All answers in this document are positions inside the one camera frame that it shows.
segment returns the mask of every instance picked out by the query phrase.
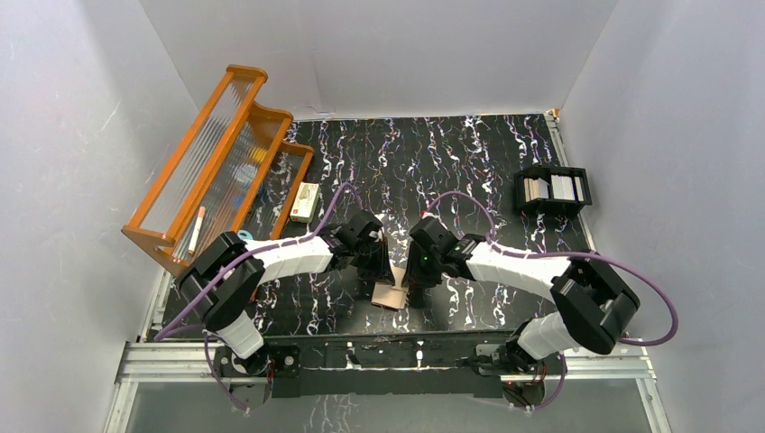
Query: black basket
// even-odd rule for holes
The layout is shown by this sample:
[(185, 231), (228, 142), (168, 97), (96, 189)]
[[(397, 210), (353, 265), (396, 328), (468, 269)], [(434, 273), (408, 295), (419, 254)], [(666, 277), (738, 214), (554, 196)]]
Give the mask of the black basket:
[[(526, 187), (523, 183), (525, 178), (543, 179), (552, 185), (551, 176), (568, 176), (582, 179), (582, 190), (585, 193), (584, 200), (564, 200), (561, 198), (535, 198), (526, 201)], [(525, 170), (518, 171), (513, 175), (515, 188), (515, 210), (517, 212), (540, 212), (546, 215), (563, 217), (575, 217), (585, 205), (592, 205), (593, 198), (590, 194), (590, 184), (587, 182), (587, 170), (573, 167), (547, 167), (534, 165)]]

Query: gray wall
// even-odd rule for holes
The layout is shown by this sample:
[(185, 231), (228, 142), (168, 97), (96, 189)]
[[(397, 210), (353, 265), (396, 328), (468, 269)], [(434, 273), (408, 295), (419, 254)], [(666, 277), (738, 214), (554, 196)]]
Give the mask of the gray wall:
[[(762, 431), (765, 4), (621, 1), (562, 111), (602, 252), (666, 286), (650, 350), (675, 431)], [(635, 330), (668, 314), (641, 287)]]
[(616, 0), (141, 0), (198, 106), (229, 63), (296, 118), (560, 107)]
[(2, 431), (100, 431), (158, 266), (119, 232), (196, 108), (137, 0), (0, 6)]

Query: marble tabletop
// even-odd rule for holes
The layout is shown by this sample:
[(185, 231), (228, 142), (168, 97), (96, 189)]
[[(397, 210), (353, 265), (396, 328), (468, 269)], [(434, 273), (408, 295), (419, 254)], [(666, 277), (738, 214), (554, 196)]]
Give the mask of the marble tabletop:
[[(321, 197), (314, 221), (288, 223), (285, 237), (304, 235), (309, 226), (315, 226), (336, 188), (350, 182), (364, 206), (384, 223), (394, 266), (406, 267), (408, 232), (420, 212), (450, 190), (470, 194), (487, 206), (501, 244), (535, 252), (586, 248), (578, 218), (512, 211), (513, 173), (537, 162), (559, 165), (543, 115), (299, 122), (293, 124), (287, 139), (316, 149), (305, 181), (318, 183)], [(289, 189), (287, 178), (296, 169), (294, 160), (286, 157), (274, 163), (274, 174), (267, 177), (266, 202), (283, 202)], [(276, 215), (273, 210), (278, 210), (278, 205), (272, 207), (254, 209), (249, 224), (260, 224), (267, 233)], [(332, 221), (346, 221), (356, 210), (350, 194), (345, 194)], [(485, 216), (462, 198), (443, 200), (438, 213), (458, 236), (484, 234), (489, 228)], [(377, 307), (371, 303), (372, 287), (348, 268), (264, 284), (257, 301), (247, 309), (268, 336), (513, 329), (553, 310), (551, 303), (524, 290), (446, 277), (424, 295), (423, 308)], [(183, 304), (172, 292), (163, 322), (169, 322)]]

